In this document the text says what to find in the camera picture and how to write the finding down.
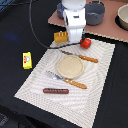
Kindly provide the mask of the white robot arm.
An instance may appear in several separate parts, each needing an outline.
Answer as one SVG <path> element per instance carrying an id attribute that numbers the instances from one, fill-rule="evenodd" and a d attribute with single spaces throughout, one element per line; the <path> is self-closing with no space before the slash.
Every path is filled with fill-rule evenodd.
<path id="1" fill-rule="evenodd" d="M 71 43 L 78 43 L 81 40 L 86 25 L 85 4 L 86 0 L 62 0 L 63 17 Z"/>

